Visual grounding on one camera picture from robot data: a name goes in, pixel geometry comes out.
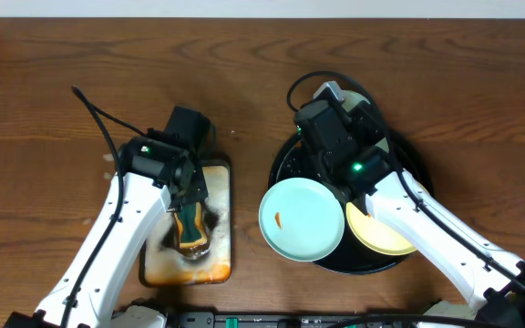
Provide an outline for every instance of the brown wooden surface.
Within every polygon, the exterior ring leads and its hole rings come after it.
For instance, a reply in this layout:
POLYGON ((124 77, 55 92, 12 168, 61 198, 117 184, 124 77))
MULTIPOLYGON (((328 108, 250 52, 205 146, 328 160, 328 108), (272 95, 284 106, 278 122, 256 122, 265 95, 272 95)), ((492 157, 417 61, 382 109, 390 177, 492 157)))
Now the brown wooden surface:
MULTIPOLYGON (((353 313, 461 302, 419 254, 358 277, 265 244, 259 202, 295 132, 285 93, 327 68, 365 84, 422 151, 442 203, 525 259, 525 21, 0 19, 0 326, 56 284, 106 197, 108 149, 72 84, 142 128, 162 128, 174 104, 198 109, 232 158, 231 278, 151 290, 135 267, 120 304, 157 295, 220 311, 353 313)), ((132 136, 109 128, 118 142, 132 136)))

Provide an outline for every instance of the black plate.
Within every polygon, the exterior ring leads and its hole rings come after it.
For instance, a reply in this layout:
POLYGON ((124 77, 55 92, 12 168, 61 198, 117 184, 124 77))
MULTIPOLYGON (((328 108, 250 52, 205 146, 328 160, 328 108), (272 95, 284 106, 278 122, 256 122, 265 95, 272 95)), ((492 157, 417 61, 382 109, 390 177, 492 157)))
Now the black plate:
MULTIPOLYGON (((390 133, 390 138, 395 145, 396 154, 400 162, 433 196, 433 185, 428 175, 427 167, 425 167, 420 155, 405 138, 393 130, 390 133)), ((314 175, 314 168, 307 159, 305 150, 296 146, 300 140, 301 136, 299 134, 293 135, 285 142, 277 154, 271 168, 269 188, 275 183, 289 178, 317 180, 317 177, 314 175)), ((389 256, 370 250, 355 237, 346 220, 344 236, 339 245, 331 254, 321 260, 314 261, 314 263, 333 272, 369 274, 392 268, 406 257, 408 255, 389 256)))

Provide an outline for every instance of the food residue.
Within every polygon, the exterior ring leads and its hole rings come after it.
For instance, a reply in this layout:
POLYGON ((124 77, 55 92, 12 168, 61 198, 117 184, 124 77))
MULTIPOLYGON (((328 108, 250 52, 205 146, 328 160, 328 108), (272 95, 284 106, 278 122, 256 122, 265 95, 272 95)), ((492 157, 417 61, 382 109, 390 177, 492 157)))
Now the food residue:
POLYGON ((281 226, 281 215, 279 215, 279 212, 274 214, 274 220, 277 221, 277 225, 279 226, 279 229, 282 230, 283 227, 281 226))

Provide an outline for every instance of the yellow plate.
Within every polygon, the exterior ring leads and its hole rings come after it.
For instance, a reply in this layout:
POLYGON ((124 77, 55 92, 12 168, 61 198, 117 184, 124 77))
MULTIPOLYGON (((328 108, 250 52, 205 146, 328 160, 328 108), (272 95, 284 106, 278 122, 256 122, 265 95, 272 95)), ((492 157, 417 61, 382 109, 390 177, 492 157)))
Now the yellow plate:
POLYGON ((357 239, 372 251, 386 255, 406 255, 417 250, 398 232, 372 216, 364 215, 351 202, 345 205, 345 216, 357 239))

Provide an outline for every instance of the white backdrop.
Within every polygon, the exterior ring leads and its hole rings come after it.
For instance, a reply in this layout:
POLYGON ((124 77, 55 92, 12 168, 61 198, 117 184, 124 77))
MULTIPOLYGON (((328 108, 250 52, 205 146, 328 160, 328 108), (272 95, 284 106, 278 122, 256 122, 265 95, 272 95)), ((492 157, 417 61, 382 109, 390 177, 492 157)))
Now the white backdrop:
POLYGON ((0 0, 0 16, 525 18, 525 0, 0 0))

